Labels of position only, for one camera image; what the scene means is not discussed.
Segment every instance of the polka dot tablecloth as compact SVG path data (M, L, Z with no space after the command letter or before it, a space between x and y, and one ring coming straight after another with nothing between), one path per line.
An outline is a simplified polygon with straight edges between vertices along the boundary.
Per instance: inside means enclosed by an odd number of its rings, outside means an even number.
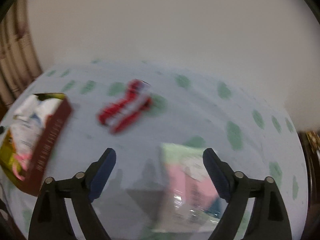
M124 95L126 84L141 79L152 87L153 105L123 133L111 135L97 112ZM208 239L208 233L153 233L168 178L161 165L161 143L212 147L222 161L248 177L272 176L289 214L293 239L303 231L308 205L307 170L297 133L285 111L274 110L228 82L185 70L139 64L57 65L18 98L1 125L8 128L15 108L30 94L63 92L74 113L52 152L45 177L71 178L99 159L107 147L117 163L93 207L113 239ZM36 198L19 191L1 171L10 211L28 235ZM76 237L84 239L71 202L66 203ZM252 201L239 228L245 232Z

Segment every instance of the plastic packet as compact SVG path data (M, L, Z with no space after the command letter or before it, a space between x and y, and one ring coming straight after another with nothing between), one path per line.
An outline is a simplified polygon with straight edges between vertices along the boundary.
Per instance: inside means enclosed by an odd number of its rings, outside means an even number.
M170 183L154 231L213 231L221 217L221 204L203 164L205 149L177 144L162 144L161 149Z

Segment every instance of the open cardboard box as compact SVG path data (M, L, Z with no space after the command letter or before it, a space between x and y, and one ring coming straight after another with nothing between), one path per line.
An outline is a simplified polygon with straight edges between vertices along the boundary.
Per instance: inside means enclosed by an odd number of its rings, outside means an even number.
M12 145L10 129L7 130L6 137L0 148L0 165L4 173L18 189L33 196L37 196L40 191L43 174L51 151L62 128L67 122L68 117L72 113L72 108L68 102L68 98L63 93L45 93L35 95L38 96L40 101L49 98L58 98L61 99L62 102L52 117L48 120L42 135L34 147L33 155L23 181L13 174L12 169L10 169L10 166L8 165L8 159L15 153Z

